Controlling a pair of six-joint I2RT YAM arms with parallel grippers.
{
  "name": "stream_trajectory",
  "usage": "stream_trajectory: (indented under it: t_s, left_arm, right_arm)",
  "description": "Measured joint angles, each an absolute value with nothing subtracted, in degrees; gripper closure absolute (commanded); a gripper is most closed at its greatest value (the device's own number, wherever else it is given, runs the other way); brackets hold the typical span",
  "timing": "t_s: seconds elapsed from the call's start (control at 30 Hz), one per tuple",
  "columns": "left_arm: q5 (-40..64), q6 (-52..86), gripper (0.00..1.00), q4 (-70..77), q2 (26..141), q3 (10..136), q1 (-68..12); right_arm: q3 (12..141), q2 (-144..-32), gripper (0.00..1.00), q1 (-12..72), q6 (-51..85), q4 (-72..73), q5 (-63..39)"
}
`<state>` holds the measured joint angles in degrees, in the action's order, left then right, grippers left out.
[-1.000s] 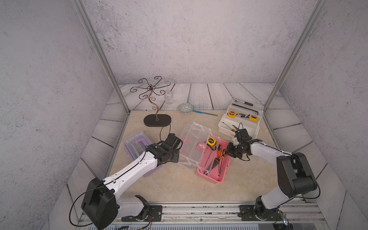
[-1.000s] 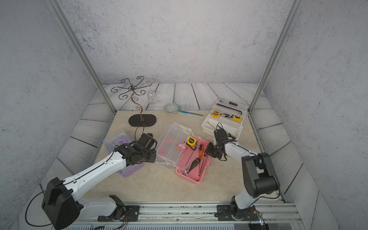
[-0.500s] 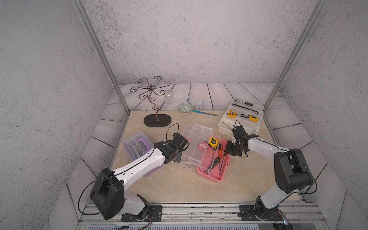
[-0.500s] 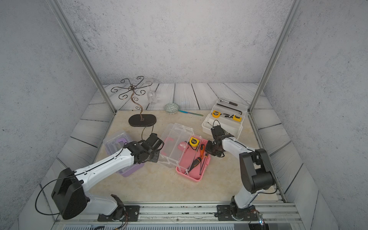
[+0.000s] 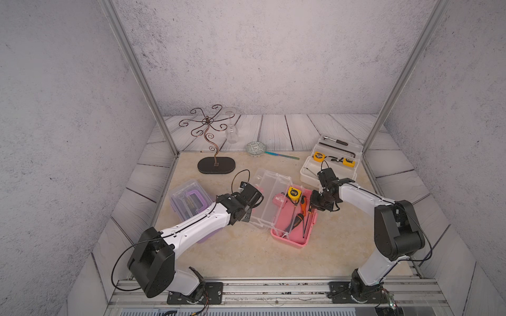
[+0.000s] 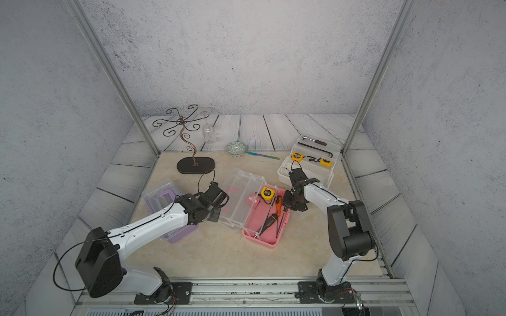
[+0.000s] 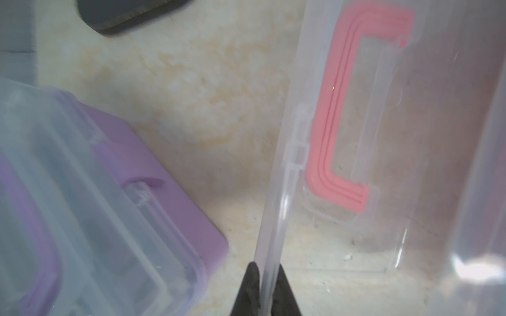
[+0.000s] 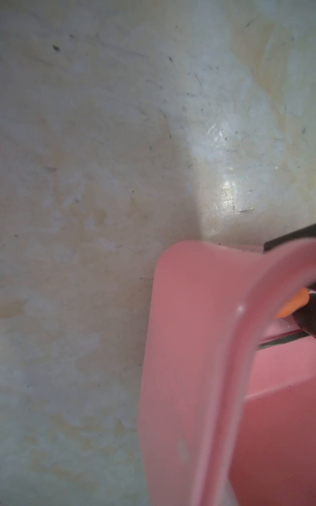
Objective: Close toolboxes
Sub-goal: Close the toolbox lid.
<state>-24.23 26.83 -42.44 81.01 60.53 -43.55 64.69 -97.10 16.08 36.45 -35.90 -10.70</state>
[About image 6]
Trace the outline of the white toolbox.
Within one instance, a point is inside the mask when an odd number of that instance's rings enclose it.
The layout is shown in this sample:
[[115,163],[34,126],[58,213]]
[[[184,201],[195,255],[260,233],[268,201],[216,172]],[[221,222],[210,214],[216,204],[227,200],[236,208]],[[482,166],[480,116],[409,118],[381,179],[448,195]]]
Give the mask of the white toolbox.
[[[301,167],[308,178],[316,178],[318,179],[322,184],[324,184],[326,187],[330,187],[330,184],[333,181],[334,178],[334,168],[337,164],[337,161],[340,157],[340,151],[341,146],[321,140],[323,142],[327,143],[327,146],[321,146],[318,144],[315,144],[314,142],[309,142],[308,140],[303,140],[302,136],[307,135],[301,135],[295,145],[292,147],[292,150],[290,154],[285,158],[283,163],[281,164],[281,167],[278,169],[278,180],[279,182],[286,184],[287,186],[291,186],[291,181],[289,178],[289,172],[292,169],[296,169],[298,167]],[[333,153],[333,158],[328,157],[325,153],[322,153],[320,151],[314,151],[310,148],[299,146],[298,142],[302,142],[304,144],[318,147],[322,150],[330,151]],[[304,159],[301,162],[293,161],[291,159],[292,153],[296,151],[304,155]],[[333,161],[333,165],[331,168],[321,166],[320,162],[318,161],[320,158],[325,159],[331,159]]]

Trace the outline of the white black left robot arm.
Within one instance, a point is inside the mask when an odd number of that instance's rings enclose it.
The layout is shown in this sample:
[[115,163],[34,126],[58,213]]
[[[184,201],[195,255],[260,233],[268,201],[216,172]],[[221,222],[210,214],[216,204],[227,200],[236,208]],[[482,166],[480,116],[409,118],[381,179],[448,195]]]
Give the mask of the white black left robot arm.
[[153,240],[203,221],[216,222],[230,197],[216,182],[207,191],[177,196],[162,210],[131,224],[104,230],[91,230],[77,243],[80,252],[75,268],[91,298],[116,290],[135,292],[156,304],[173,305],[175,291],[169,277],[159,268],[141,271],[125,265],[125,260]]

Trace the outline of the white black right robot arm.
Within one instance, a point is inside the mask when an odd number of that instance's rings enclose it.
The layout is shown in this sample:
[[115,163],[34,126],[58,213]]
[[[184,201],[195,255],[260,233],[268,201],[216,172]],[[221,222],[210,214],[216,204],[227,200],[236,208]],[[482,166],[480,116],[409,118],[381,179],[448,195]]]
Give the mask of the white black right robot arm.
[[366,207],[360,200],[349,201],[331,192],[300,167],[289,171],[289,178],[292,188],[283,197],[287,209],[306,211],[313,204],[327,215],[332,255],[318,271],[316,293],[325,303],[343,302],[353,292],[345,280],[353,263],[365,262],[364,256],[377,247]]

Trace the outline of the pink toolbox with clear lid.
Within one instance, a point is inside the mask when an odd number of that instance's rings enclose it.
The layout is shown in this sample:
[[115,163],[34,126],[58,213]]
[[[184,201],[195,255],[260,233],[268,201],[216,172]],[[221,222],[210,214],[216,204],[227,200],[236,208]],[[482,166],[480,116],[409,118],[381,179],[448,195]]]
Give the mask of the pink toolbox with clear lid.
[[[275,197],[270,203],[267,203],[262,197],[261,202],[255,207],[245,203],[246,198],[250,194],[258,194],[260,196],[261,190],[265,186],[276,191]],[[246,239],[257,244],[268,248],[277,247],[289,223],[291,212],[287,209],[278,238],[275,235],[279,225],[279,217],[278,221],[261,235],[260,230],[267,217],[276,213],[276,196],[281,195],[283,197],[285,190],[269,185],[262,176],[240,169],[232,169],[225,180],[224,188],[225,192],[229,195],[229,201],[221,210],[219,222],[229,228],[241,230],[242,235]]]

